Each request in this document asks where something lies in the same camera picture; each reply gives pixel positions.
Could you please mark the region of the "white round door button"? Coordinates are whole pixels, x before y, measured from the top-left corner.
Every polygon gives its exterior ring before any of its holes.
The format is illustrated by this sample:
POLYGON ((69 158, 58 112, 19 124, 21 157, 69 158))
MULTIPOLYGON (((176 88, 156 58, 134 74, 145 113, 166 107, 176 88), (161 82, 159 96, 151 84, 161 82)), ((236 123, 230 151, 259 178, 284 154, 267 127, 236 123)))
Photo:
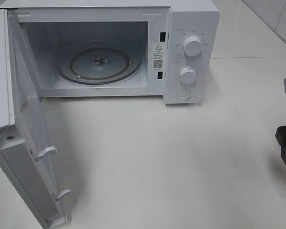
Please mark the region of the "white round door button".
POLYGON ((187 100, 189 100, 190 97, 191 97, 191 91, 188 90, 188 89, 182 89, 182 90, 180 90, 180 91, 177 92, 176 97, 177 97, 179 100, 187 101, 187 100))

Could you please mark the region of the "white microwave door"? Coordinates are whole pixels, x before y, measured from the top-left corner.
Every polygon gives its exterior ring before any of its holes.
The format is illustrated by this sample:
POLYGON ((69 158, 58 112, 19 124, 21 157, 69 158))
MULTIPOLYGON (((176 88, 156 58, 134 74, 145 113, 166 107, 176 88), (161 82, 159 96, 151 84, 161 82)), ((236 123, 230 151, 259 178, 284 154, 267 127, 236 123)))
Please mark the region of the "white microwave door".
POLYGON ((67 221, 37 85, 28 24, 0 10, 0 167, 44 229, 67 221))

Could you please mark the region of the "white lower timer knob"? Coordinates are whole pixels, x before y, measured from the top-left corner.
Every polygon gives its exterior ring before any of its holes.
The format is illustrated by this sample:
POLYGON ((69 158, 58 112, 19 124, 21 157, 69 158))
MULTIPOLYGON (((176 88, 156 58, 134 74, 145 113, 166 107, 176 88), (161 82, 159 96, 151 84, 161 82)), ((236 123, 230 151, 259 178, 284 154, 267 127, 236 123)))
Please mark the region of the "white lower timer knob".
POLYGON ((180 82, 185 85, 193 84, 197 79, 195 69, 190 67, 184 67, 179 71, 180 82))

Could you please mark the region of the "white upper power knob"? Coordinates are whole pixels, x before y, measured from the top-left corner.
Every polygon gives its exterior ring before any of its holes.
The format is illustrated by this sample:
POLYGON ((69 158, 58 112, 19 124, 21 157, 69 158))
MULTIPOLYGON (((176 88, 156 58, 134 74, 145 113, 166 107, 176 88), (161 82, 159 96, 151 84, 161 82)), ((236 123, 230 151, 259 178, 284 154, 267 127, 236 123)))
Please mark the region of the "white upper power knob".
POLYGON ((189 57, 195 57, 202 51, 202 40, 195 34, 191 34, 182 41, 183 51, 189 57))

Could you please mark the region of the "white microwave oven body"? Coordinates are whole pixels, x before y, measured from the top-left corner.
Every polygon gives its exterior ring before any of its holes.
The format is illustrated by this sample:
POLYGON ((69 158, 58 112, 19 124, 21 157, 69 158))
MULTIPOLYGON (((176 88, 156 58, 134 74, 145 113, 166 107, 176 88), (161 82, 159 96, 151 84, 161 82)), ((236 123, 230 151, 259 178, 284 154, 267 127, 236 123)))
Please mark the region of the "white microwave oven body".
POLYGON ((15 10, 28 24, 40 97, 162 96, 166 104, 195 104, 203 97, 220 17, 210 0, 7 0, 1 9, 15 10), (185 55, 182 46, 191 34, 202 40, 195 57, 185 55), (62 46, 94 40, 145 44, 146 57, 131 77, 105 85, 73 83, 57 73, 62 46), (153 42, 167 45, 162 71, 152 67, 153 42), (180 82, 184 67, 196 71, 191 85, 180 82), (176 97, 182 89, 191 91, 189 100, 176 97))

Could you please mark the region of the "white warning label sticker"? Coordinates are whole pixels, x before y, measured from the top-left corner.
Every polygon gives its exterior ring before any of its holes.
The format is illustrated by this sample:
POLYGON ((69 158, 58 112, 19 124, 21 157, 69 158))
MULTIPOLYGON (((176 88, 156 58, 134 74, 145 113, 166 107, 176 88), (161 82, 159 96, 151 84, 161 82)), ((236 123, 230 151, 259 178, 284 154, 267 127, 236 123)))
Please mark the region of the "white warning label sticker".
POLYGON ((153 42, 152 45, 152 67, 154 70, 162 71, 166 61, 167 45, 165 42, 153 42))

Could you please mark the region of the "glass microwave turntable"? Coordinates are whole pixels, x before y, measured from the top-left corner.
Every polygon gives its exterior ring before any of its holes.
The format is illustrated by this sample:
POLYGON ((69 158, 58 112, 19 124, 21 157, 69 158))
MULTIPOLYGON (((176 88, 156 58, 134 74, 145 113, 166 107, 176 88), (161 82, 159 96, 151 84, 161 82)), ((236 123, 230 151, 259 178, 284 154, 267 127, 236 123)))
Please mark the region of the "glass microwave turntable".
POLYGON ((146 45, 94 40, 62 46, 56 71, 73 83, 105 85, 131 77, 146 57, 146 45))

